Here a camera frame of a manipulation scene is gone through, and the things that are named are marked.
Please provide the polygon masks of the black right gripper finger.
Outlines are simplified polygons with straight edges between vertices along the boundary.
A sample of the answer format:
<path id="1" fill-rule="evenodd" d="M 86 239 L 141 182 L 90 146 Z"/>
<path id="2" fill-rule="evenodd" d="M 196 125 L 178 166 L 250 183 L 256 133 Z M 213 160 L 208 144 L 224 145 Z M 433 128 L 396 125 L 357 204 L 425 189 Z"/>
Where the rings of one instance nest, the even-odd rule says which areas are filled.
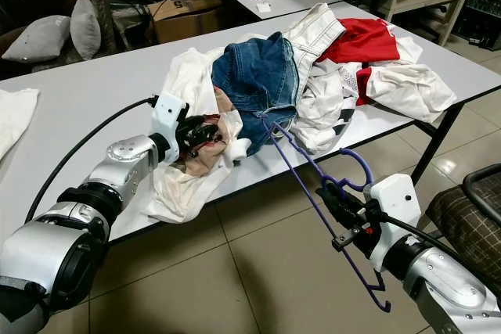
<path id="1" fill-rule="evenodd" d="M 357 208 L 358 206 L 354 195 L 346 193 L 334 183 L 323 183 L 322 187 L 318 188 L 318 194 L 326 208 Z"/>
<path id="2" fill-rule="evenodd" d="M 340 193 L 321 193 L 319 195 L 333 218 L 351 218 L 353 216 L 353 205 L 350 199 Z"/>

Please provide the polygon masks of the peach printed garment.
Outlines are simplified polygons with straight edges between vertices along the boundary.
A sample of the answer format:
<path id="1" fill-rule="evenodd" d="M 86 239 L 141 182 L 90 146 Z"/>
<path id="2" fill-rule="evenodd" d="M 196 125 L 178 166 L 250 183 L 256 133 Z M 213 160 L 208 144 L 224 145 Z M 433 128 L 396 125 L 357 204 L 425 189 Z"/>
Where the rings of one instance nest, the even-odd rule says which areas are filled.
<path id="1" fill-rule="evenodd" d="M 178 168 L 185 174 L 193 177 L 203 177 L 210 174 L 212 170 L 218 168 L 232 168 L 236 165 L 236 159 L 240 155 L 239 148 L 232 147 L 236 143 L 236 135 L 239 134 L 240 125 L 236 122 L 240 119 L 236 113 L 235 106 L 229 101 L 229 97 L 220 88 L 213 87 L 214 104 L 216 111 L 214 113 L 201 113 L 203 117 L 221 117 L 219 122 L 219 131 L 200 131 L 198 130 L 198 143 L 187 154 L 180 153 L 178 162 L 175 162 L 175 168 Z M 219 155 L 197 155 L 196 147 L 206 141 L 222 138 L 223 152 Z"/>

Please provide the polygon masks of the purple plastic hanger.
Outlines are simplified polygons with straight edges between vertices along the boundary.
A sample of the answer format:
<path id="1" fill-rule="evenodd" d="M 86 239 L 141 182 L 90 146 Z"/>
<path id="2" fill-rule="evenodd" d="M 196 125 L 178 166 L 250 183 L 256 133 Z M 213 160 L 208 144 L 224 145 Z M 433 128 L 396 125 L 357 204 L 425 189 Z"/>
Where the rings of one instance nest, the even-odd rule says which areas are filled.
<path id="1" fill-rule="evenodd" d="M 355 159 L 355 162 L 357 162 L 362 170 L 364 171 L 366 175 L 366 181 L 362 185 L 357 185 L 353 181 L 350 181 L 348 179 L 341 179 L 341 180 L 335 180 L 333 179 L 330 174 L 327 174 L 323 172 L 323 169 L 315 162 L 314 159 L 312 159 L 311 155 L 305 152 L 303 148 L 301 148 L 300 145 L 298 145 L 296 142 L 291 141 L 291 136 L 289 131 L 286 131 L 283 129 L 282 126 L 279 126 L 278 123 L 273 122 L 273 120 L 268 120 L 264 116 L 261 117 L 261 123 L 262 126 L 265 127 L 266 129 L 266 134 L 269 135 L 269 138 L 271 139 L 273 145 L 276 146 L 276 151 L 279 152 L 279 155 L 282 157 L 283 162 L 286 163 L 287 170 L 294 176 L 294 179 L 296 179 L 297 183 L 301 187 L 301 191 L 304 192 L 304 194 L 308 197 L 308 201 L 311 202 L 312 208 L 314 208 L 315 212 L 318 214 L 319 218 L 321 218 L 323 226 L 325 226 L 326 230 L 330 233 L 330 236 L 332 236 L 332 246 L 333 248 L 337 251 L 340 252 L 341 255 L 344 256 L 344 259 L 347 260 L 347 262 L 351 265 L 351 269 L 354 270 L 355 276 L 358 277 L 358 280 L 362 283 L 362 286 L 366 288 L 366 293 L 369 294 L 369 297 L 375 302 L 375 304 L 379 307 L 380 311 L 383 311 L 385 313 L 390 313 L 391 312 L 391 301 L 386 300 L 384 302 L 380 302 L 378 297 L 376 296 L 375 292 L 383 292 L 386 291 L 386 284 L 385 281 L 383 280 L 382 274 L 380 271 L 376 272 L 376 278 L 377 278 L 377 283 L 376 284 L 369 284 L 368 281 L 365 280 L 365 277 L 362 276 L 362 272 L 360 271 L 360 268 L 357 266 L 357 264 L 354 262 L 353 259 L 351 259 L 351 256 L 348 255 L 348 251 L 346 250 L 347 245 L 353 245 L 355 243 L 355 238 L 358 237 L 358 234 L 361 234 L 364 232 L 362 230 L 362 226 L 359 224 L 359 226 L 355 226 L 355 224 L 350 224 L 348 226 L 348 237 L 340 237 L 335 234 L 335 231 L 333 230 L 332 227 L 330 227 L 330 221 L 326 219 L 325 216 L 321 213 L 321 207 L 319 204 L 315 201 L 314 197 L 312 197 L 312 194 L 310 191 L 308 191 L 308 187 L 301 179 L 300 174 L 296 171 L 296 167 L 291 165 L 290 159 L 287 158 L 285 152 L 279 147 L 279 142 L 276 141 L 276 137 L 273 133 L 275 131 L 279 131 L 280 134 L 285 136 L 285 138 L 288 138 L 290 141 L 291 147 L 296 149 L 298 154 L 302 155 L 305 158 L 305 161 L 308 162 L 308 165 L 312 166 L 312 168 L 315 169 L 315 172 L 319 175 L 321 178 L 321 186 L 323 186 L 324 181 L 330 181 L 330 183 L 333 183 L 335 185 L 335 192 L 336 194 L 339 194 L 341 197 L 347 197 L 347 192 L 344 191 L 344 187 L 347 186 L 350 189 L 353 189 L 357 192 L 362 192 L 364 191 L 364 188 L 371 187 L 373 184 L 373 173 L 371 168 L 369 168 L 368 163 L 353 149 L 346 149 L 346 148 L 340 148 L 337 149 L 337 154 L 341 155 L 348 155 L 351 156 L 351 158 Z"/>

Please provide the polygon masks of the cream white shirt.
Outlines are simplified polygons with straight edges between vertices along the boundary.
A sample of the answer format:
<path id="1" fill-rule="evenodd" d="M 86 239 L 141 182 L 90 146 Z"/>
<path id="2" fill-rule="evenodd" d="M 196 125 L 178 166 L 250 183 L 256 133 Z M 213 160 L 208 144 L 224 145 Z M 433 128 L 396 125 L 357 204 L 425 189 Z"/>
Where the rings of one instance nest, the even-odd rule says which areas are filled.
<path id="1" fill-rule="evenodd" d="M 176 56 L 166 76 L 162 94 L 172 94 L 189 104 L 187 116 L 214 113 L 214 84 L 211 83 L 211 64 L 222 54 L 222 48 L 212 49 L 204 54 L 194 48 Z M 241 119 L 236 121 L 243 126 Z M 236 163 L 247 158 L 251 142 L 239 138 L 232 147 L 239 148 Z M 193 177 L 175 168 L 175 162 L 164 161 L 158 165 L 151 177 L 153 198 L 143 209 L 144 215 L 161 222 L 180 224 L 196 219 L 211 194 L 232 173 L 235 168 L 218 168 L 203 177 Z"/>

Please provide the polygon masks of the blue denim jeans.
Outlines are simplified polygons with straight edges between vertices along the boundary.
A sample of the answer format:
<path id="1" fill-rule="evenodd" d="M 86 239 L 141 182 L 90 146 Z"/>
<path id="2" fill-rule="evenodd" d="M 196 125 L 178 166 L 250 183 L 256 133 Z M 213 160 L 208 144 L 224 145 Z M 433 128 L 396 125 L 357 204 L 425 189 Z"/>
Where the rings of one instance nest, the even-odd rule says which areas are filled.
<path id="1" fill-rule="evenodd" d="M 211 64 L 211 83 L 221 88 L 239 112 L 239 138 L 247 138 L 253 156 L 271 141 L 272 124 L 290 126 L 296 116 L 298 72 L 293 45 L 276 31 L 223 48 Z"/>

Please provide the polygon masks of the white table with black legs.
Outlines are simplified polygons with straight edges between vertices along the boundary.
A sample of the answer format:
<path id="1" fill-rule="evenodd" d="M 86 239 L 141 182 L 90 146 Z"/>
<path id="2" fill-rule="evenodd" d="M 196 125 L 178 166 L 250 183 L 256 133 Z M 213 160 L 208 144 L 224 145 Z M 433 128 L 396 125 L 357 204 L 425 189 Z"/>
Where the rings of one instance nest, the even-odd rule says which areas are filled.
<path id="1" fill-rule="evenodd" d="M 0 166 L 0 236 L 6 240 L 25 222 L 31 204 L 54 166 L 78 144 L 97 124 L 110 115 L 160 94 L 169 62 L 189 48 L 198 51 L 225 47 L 246 34 L 268 37 L 273 31 L 285 30 L 298 22 L 308 11 L 288 13 L 279 18 L 260 20 L 232 29 L 215 31 L 204 36 L 185 38 L 149 48 L 135 49 L 113 56 L 43 70 L 35 74 L 0 81 L 0 89 L 14 92 L 22 88 L 38 88 L 39 96 L 34 116 L 22 137 L 1 159 Z M 420 62 L 444 80 L 457 95 L 456 106 L 493 93 L 501 88 L 501 74 L 469 61 L 447 48 L 431 43 L 411 33 L 400 34 L 414 38 L 423 49 Z M 148 106 L 123 113 L 83 145 L 61 169 L 39 201 L 36 214 L 46 211 L 57 196 L 68 187 L 76 187 L 100 161 L 111 143 L 151 130 L 151 111 Z M 363 106 L 355 113 L 339 148 L 355 148 L 382 138 L 394 131 L 411 126 L 415 120 L 375 106 Z M 283 143 L 279 149 L 266 145 L 258 154 L 240 163 L 211 196 L 211 204 L 225 202 L 258 186 L 271 184 L 290 176 L 289 167 L 280 152 L 290 154 L 293 148 Z M 140 184 L 137 196 L 128 209 L 116 219 L 111 231 L 112 243 L 121 243 L 143 232 L 164 227 L 166 223 L 148 219 L 140 209 L 150 199 L 150 184 Z"/>

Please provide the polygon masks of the white patterned garment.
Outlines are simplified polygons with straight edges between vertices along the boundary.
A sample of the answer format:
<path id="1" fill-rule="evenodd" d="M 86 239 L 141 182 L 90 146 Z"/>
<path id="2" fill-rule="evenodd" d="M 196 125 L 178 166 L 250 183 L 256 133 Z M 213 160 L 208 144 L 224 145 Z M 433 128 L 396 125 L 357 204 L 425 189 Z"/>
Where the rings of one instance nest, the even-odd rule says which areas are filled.
<path id="1" fill-rule="evenodd" d="M 323 154 L 335 148 L 346 131 L 360 97 L 357 74 L 363 66 L 329 59 L 312 65 L 291 126 L 291 133 L 310 154 Z"/>

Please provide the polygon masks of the open brown cardboard box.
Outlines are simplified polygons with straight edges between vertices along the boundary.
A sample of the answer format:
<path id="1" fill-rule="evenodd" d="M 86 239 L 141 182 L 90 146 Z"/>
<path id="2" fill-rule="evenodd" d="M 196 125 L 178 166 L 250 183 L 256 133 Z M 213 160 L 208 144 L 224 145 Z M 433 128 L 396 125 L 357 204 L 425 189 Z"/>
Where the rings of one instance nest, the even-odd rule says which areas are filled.
<path id="1" fill-rule="evenodd" d="M 164 0 L 146 9 L 158 43 L 172 43 L 221 30 L 222 6 L 222 0 Z"/>

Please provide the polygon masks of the plaid chair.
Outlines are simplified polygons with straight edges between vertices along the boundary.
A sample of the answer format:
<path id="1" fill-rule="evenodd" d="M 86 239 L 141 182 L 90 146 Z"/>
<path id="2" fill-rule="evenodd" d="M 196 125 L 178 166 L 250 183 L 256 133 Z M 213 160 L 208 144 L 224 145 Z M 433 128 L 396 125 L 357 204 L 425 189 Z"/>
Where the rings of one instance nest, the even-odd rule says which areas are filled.
<path id="1" fill-rule="evenodd" d="M 437 194 L 426 215 L 465 261 L 501 283 L 501 163 Z"/>

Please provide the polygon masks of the white crumpled garment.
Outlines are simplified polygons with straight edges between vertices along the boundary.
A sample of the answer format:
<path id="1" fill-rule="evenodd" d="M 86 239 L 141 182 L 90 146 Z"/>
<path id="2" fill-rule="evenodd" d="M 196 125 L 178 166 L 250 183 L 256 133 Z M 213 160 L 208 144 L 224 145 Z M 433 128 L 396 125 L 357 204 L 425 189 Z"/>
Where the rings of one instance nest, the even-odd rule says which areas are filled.
<path id="1" fill-rule="evenodd" d="M 366 97 L 419 122 L 433 123 L 457 102 L 439 74 L 423 63 L 373 66 Z"/>

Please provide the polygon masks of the white stitched trousers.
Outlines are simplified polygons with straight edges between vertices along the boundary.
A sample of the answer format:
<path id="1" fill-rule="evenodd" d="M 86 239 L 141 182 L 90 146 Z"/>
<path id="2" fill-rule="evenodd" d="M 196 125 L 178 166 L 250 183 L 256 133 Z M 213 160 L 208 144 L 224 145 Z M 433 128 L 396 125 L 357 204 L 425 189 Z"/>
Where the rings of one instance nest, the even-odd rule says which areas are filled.
<path id="1" fill-rule="evenodd" d="M 316 4 L 303 18 L 283 30 L 291 43 L 298 80 L 307 80 L 312 65 L 346 31 L 328 4 Z"/>

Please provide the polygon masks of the flat white cloth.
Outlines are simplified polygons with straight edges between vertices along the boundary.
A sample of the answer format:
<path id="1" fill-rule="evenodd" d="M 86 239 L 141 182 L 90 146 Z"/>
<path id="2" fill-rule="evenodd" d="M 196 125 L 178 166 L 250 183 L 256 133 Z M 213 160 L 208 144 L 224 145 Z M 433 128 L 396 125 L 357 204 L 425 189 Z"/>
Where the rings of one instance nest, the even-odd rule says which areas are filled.
<path id="1" fill-rule="evenodd" d="M 0 95 L 0 157 L 20 140 L 31 123 L 40 91 L 22 88 L 15 92 L 1 91 Z"/>

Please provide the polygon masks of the grey cushion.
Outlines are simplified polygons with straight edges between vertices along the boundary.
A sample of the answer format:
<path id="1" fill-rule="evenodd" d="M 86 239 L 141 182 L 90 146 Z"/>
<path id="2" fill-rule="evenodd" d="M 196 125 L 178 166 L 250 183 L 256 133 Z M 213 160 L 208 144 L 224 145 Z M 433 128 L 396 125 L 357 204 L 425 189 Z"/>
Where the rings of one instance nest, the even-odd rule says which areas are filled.
<path id="1" fill-rule="evenodd" d="M 70 38 L 80 58 L 93 59 L 103 45 L 96 7 L 90 0 L 77 0 L 70 15 Z"/>
<path id="2" fill-rule="evenodd" d="M 2 55 L 4 61 L 40 63 L 56 59 L 70 34 L 70 16 L 46 16 L 28 24 Z"/>

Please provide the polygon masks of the red shirt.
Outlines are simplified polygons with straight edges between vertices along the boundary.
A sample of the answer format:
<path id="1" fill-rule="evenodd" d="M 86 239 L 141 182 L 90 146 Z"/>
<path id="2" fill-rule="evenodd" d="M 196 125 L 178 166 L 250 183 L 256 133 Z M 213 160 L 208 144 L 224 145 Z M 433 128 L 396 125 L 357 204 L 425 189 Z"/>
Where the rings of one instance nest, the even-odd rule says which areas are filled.
<path id="1" fill-rule="evenodd" d="M 386 20 L 341 18 L 339 22 L 344 33 L 316 61 L 375 63 L 401 58 Z"/>

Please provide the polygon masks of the black crate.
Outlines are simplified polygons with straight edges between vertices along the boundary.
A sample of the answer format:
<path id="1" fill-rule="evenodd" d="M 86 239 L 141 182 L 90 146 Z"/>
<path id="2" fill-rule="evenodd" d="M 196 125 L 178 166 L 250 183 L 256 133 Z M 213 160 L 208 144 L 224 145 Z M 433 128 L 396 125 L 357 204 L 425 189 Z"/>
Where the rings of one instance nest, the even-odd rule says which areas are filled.
<path id="1" fill-rule="evenodd" d="M 501 49 L 501 0 L 465 0 L 452 30 L 470 45 Z"/>

